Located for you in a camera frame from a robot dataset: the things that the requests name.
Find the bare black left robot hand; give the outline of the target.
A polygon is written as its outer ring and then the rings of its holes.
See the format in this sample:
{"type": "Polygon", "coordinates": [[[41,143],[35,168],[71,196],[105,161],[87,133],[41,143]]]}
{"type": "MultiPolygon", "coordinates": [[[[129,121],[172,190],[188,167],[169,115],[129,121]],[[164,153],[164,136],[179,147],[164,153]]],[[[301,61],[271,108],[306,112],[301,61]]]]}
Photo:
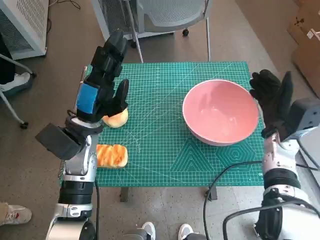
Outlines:
{"type": "Polygon", "coordinates": [[[96,123],[104,116],[123,112],[128,104],[129,80],[115,89],[127,52],[127,39],[121,32],[112,33],[103,46],[98,46],[91,61],[91,73],[85,77],[76,98],[76,116],[83,122],[96,123]]]}

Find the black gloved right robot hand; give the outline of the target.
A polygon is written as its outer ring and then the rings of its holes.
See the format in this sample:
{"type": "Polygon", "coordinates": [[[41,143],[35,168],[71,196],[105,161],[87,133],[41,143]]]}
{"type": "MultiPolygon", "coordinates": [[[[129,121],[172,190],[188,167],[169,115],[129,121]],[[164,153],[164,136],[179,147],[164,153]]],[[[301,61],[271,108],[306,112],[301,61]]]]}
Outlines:
{"type": "Polygon", "coordinates": [[[257,100],[263,114],[264,129],[261,136],[267,139],[285,122],[293,96],[292,74],[287,71],[279,80],[271,71],[253,72],[249,81],[250,95],[257,100]]]}

